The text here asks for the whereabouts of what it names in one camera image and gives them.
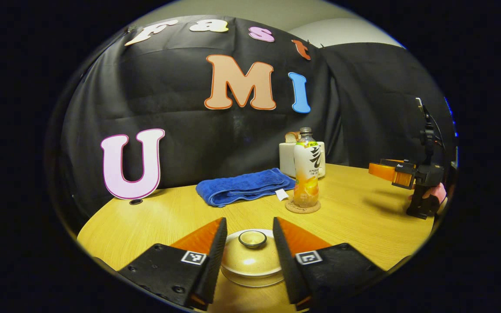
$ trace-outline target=orange letter m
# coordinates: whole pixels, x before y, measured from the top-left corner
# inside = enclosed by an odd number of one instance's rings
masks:
[[[272,99],[270,74],[274,68],[270,64],[254,62],[246,75],[243,74],[235,59],[225,55],[209,55],[206,60],[212,63],[212,91],[204,105],[208,109],[219,110],[231,107],[233,101],[227,97],[227,86],[233,93],[239,107],[244,107],[254,89],[250,106],[259,110],[273,110],[276,103]]]

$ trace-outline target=towel tag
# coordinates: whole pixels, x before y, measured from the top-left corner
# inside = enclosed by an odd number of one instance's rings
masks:
[[[287,192],[285,192],[285,190],[281,189],[281,190],[276,190],[276,196],[278,196],[278,199],[281,201],[281,200],[284,200],[285,198],[289,198],[289,195],[287,194]]]

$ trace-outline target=blue towel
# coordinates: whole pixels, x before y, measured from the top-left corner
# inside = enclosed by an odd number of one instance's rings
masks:
[[[254,200],[276,194],[276,190],[291,190],[294,187],[294,180],[280,169],[273,168],[237,177],[203,180],[197,185],[197,193],[210,206],[223,208],[237,200]]]

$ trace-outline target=blue letter i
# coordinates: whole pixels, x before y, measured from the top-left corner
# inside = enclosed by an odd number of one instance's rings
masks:
[[[308,106],[307,102],[307,91],[304,88],[304,83],[307,79],[303,75],[297,73],[289,73],[289,78],[293,81],[293,90],[295,94],[295,103],[291,106],[295,112],[298,113],[309,113],[311,107]]]

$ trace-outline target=bowl lid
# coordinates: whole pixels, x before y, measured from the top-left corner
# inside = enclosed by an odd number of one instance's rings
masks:
[[[227,236],[221,265],[242,276],[264,276],[281,271],[271,230],[241,230]]]

